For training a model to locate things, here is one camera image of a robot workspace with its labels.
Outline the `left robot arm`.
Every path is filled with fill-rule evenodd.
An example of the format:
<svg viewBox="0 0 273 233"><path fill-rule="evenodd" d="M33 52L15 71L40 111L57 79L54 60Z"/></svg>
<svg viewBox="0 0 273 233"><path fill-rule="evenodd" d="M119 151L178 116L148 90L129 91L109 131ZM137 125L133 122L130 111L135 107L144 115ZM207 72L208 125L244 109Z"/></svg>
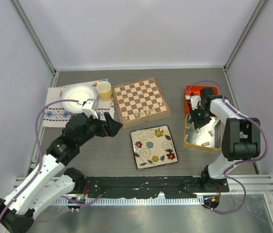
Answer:
<svg viewBox="0 0 273 233"><path fill-rule="evenodd" d="M114 137L123 127L108 112L105 120L84 113L71 117L62 134L42 156L39 165L5 198L0 198L0 224L11 233L26 233L38 215L60 196L84 189L85 177L66 166L80 153L80 147L94 136Z"/></svg>

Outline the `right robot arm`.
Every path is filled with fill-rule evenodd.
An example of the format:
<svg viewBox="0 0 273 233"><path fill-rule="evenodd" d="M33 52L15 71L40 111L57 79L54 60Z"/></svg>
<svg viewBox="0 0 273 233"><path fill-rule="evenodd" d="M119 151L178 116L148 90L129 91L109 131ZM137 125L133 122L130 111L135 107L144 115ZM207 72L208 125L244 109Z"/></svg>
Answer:
<svg viewBox="0 0 273 233"><path fill-rule="evenodd" d="M223 183L234 166L259 157L260 121L241 114L224 95L215 95L212 87L204 87L199 95L187 95L185 99L196 130L209 124L212 117L225 126L221 155L201 172L200 186L210 192Z"/></svg>

